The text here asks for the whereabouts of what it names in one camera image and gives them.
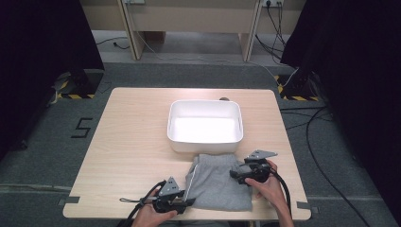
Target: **wooden table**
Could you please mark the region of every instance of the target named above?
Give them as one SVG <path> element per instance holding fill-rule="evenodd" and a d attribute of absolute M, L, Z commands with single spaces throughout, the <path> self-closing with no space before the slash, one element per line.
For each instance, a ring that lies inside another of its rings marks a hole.
<path fill-rule="evenodd" d="M 297 201 L 307 202 L 288 136 L 269 90 L 249 89 L 178 89 L 116 88 L 113 90 L 88 148 L 71 197 L 78 203 L 67 203 L 67 218 L 126 218 L 138 200 L 158 182 L 173 176 L 185 189 L 185 175 L 194 154 L 177 153 L 169 146 L 166 135 L 169 108 L 179 99 L 220 99 L 236 102 L 242 114 L 244 138 L 235 156 L 243 159 L 255 149 L 275 151 L 270 158 L 279 166 L 291 195 L 294 220 L 310 218 L 308 209 L 297 208 Z M 253 197 L 253 210 L 224 212 L 187 208 L 174 219 L 277 219 L 265 200 Z"/>

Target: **human hand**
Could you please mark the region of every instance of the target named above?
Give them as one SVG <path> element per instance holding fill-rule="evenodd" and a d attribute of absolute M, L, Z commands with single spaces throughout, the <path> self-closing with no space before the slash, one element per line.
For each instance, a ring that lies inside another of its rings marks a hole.
<path fill-rule="evenodd" d="M 267 161 L 270 167 L 277 171 L 277 165 L 270 160 Z M 272 174 L 270 174 L 269 178 L 264 183 L 257 182 L 251 178 L 245 179 L 245 182 L 259 191 L 256 194 L 258 199 L 264 197 L 274 207 L 277 207 L 277 205 L 281 205 L 282 203 L 286 203 L 283 190 L 281 189 L 281 184 Z"/>
<path fill-rule="evenodd" d="M 154 196 L 156 192 L 157 189 L 155 189 L 150 196 Z M 147 203 L 138 211 L 131 227 L 156 227 L 177 215 L 178 213 L 175 210 L 166 213 L 157 213 L 154 210 L 153 205 Z"/>
<path fill-rule="evenodd" d="M 277 165 L 270 160 L 268 160 L 268 163 L 277 172 Z M 259 191 L 256 194 L 257 198 L 264 197 L 273 205 L 277 211 L 280 227 L 294 226 L 283 190 L 281 189 L 281 184 L 273 174 L 270 174 L 264 183 L 259 183 L 252 178 L 245 179 L 245 182 Z"/>

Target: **white plastic container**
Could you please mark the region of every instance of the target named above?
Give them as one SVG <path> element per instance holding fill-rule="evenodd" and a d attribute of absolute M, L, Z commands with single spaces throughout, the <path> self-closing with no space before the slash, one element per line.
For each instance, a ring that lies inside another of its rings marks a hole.
<path fill-rule="evenodd" d="M 167 137 L 177 152 L 233 153 L 243 138 L 238 104 L 223 100 L 178 100 L 171 104 Z"/>

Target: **wall outlet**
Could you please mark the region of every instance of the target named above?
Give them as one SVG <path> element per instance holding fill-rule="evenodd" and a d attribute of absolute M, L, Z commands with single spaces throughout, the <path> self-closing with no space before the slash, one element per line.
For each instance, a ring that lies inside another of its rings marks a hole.
<path fill-rule="evenodd" d="M 263 0 L 262 7 L 267 7 L 268 0 Z M 271 8 L 278 8 L 279 4 L 281 3 L 281 7 L 284 4 L 284 0 L 270 0 L 270 7 Z"/>

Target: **gray cloth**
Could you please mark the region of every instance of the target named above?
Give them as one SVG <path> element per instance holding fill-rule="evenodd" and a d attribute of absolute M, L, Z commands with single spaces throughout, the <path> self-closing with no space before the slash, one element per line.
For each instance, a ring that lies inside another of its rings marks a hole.
<path fill-rule="evenodd" d="M 225 211 L 252 210 L 252 190 L 230 177 L 230 170 L 241 171 L 233 154 L 200 154 L 186 175 L 183 199 L 196 199 L 193 207 Z"/>

